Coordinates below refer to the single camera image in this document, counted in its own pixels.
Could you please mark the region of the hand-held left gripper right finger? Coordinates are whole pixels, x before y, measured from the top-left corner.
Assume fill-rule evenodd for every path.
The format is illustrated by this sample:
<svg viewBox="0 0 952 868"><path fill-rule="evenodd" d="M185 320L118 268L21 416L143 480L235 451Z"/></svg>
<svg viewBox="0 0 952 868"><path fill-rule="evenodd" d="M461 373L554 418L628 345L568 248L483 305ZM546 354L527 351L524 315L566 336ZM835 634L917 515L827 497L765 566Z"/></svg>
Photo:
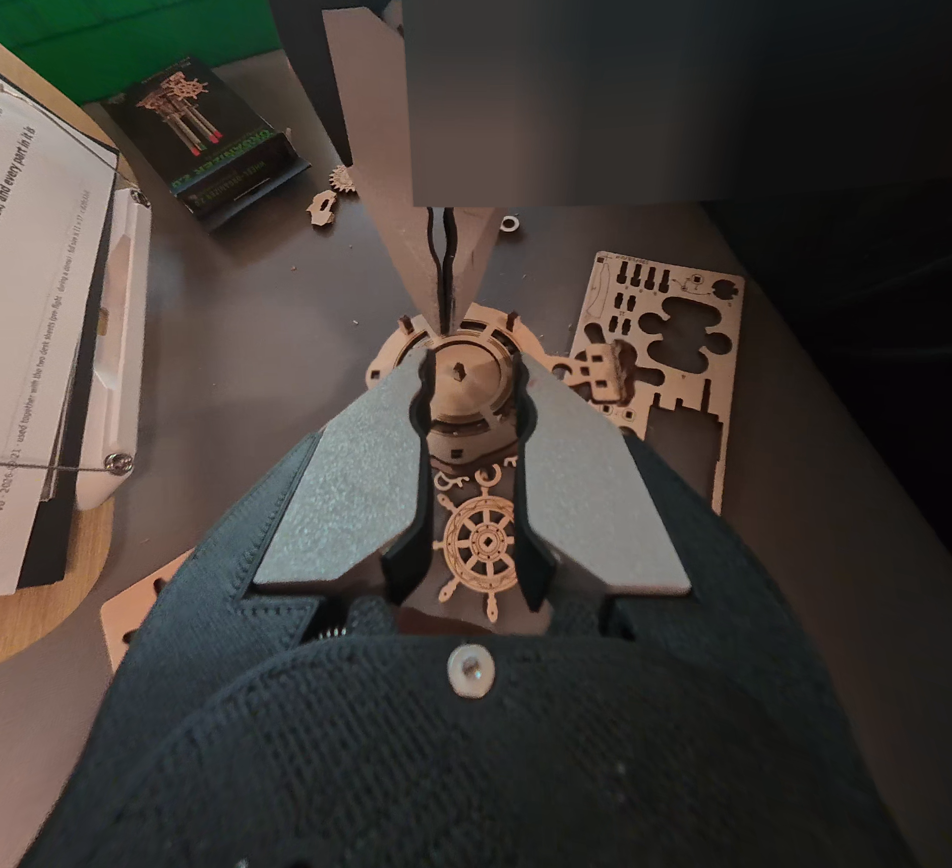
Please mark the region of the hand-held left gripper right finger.
<svg viewBox="0 0 952 868"><path fill-rule="evenodd" d="M678 597L691 582L622 433L523 354L514 362L513 560L539 611L552 591Z"/></svg>

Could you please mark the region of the black model kit box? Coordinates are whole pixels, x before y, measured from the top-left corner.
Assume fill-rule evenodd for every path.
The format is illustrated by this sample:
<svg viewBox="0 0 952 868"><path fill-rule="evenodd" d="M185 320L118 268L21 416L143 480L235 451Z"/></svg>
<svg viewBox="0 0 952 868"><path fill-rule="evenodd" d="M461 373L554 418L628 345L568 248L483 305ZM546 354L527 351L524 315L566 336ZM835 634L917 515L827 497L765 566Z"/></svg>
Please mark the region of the black model kit box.
<svg viewBox="0 0 952 868"><path fill-rule="evenodd" d="M102 106L207 231L310 168L285 133L193 57Z"/></svg>

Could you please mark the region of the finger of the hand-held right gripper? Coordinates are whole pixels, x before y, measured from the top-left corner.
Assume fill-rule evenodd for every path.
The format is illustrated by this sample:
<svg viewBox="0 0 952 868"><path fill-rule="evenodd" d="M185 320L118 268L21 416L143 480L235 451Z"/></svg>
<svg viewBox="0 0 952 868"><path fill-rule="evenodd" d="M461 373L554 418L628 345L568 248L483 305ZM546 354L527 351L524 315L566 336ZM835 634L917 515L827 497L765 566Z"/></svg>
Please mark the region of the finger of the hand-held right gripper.
<svg viewBox="0 0 952 868"><path fill-rule="evenodd" d="M477 298L497 242L497 208L446 208L446 232L455 234L446 258L446 328L457 329Z"/></svg>
<svg viewBox="0 0 952 868"><path fill-rule="evenodd" d="M413 203L403 37L367 8L324 12L351 146L351 177L412 302L443 333L432 213Z"/></svg>

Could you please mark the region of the wooden ship wheel part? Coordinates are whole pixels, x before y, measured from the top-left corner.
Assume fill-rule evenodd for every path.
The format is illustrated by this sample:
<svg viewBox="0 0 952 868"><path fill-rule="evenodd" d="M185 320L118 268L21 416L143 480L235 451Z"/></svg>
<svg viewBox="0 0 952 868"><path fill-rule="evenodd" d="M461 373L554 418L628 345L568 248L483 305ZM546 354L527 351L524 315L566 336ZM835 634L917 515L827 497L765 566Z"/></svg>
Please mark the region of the wooden ship wheel part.
<svg viewBox="0 0 952 868"><path fill-rule="evenodd" d="M460 587L484 597L484 612L490 624L499 619L498 597L517 585L515 552L515 510L511 501L482 493L453 505L445 495L438 501L450 515L441 541L433 549L440 551L450 578L440 589L438 601L447 603Z"/></svg>

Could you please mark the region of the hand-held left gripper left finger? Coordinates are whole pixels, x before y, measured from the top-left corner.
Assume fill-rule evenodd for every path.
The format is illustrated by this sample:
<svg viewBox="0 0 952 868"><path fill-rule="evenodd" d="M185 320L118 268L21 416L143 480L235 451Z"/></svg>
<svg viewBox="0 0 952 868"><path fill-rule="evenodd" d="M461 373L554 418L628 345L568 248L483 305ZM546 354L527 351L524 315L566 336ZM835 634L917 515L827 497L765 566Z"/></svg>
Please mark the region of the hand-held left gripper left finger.
<svg viewBox="0 0 952 868"><path fill-rule="evenodd" d="M324 429L255 574L257 589L405 600L432 560L426 437L434 352L415 349Z"/></svg>

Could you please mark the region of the wavy-edged wooden sheet strip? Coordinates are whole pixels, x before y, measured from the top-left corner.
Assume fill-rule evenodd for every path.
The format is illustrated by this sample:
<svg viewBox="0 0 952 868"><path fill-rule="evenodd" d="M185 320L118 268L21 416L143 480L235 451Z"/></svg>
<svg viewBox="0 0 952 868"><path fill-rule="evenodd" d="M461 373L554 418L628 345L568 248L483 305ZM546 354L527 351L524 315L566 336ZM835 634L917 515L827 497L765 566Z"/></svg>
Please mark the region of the wavy-edged wooden sheet strip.
<svg viewBox="0 0 952 868"><path fill-rule="evenodd" d="M189 549L102 605L100 623L112 674L115 674L125 658L132 638L148 616L162 589L193 552L194 548Z"/></svg>

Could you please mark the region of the wooden sheet with cloud cutouts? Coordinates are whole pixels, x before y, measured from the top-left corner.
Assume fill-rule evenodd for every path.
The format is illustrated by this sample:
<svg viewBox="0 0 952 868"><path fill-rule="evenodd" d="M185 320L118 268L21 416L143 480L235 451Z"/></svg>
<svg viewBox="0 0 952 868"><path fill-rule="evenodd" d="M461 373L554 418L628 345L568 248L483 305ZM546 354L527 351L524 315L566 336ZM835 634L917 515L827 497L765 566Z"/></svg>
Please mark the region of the wooden sheet with cloud cutouts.
<svg viewBox="0 0 952 868"><path fill-rule="evenodd" d="M570 356L591 403L661 450L683 423L692 458L668 458L720 513L745 280L738 274L599 251ZM690 461L695 469L688 471Z"/></svg>

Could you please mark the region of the round wooden model assembly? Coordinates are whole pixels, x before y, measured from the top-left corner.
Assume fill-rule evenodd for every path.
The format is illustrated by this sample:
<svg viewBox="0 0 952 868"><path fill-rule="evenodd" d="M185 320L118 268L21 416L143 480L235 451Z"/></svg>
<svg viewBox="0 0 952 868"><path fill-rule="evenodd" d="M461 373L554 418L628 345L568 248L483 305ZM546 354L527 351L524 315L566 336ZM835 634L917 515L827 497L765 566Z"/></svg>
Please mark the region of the round wooden model assembly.
<svg viewBox="0 0 952 868"><path fill-rule="evenodd" d="M435 352L435 392L427 438L435 484L462 487L494 464L515 466L514 360L530 354L576 394L585 391L601 413L625 397L618 344L596 327L596 339L570 357L547 354L516 312L472 303L456 332L439 336L423 315L402 316L365 373L378 386L412 351Z"/></svg>

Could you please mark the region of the instruction board on stand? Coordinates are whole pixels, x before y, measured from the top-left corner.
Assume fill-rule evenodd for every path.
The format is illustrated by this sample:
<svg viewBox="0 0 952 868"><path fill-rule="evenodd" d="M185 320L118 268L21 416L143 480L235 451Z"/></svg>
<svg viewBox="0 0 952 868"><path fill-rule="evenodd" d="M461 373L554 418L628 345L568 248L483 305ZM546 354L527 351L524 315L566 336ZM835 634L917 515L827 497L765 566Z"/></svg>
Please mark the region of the instruction board on stand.
<svg viewBox="0 0 952 868"><path fill-rule="evenodd" d="M10 50L3 47L1 53L2 78L37 98L66 124L114 148L78 105ZM97 308L89 412L65 544L65 570L54 583L19 584L14 593L2 595L3 660L49 634L88 595L110 550L113 494L135 462L152 213L149 200L115 149L113 219Z"/></svg>

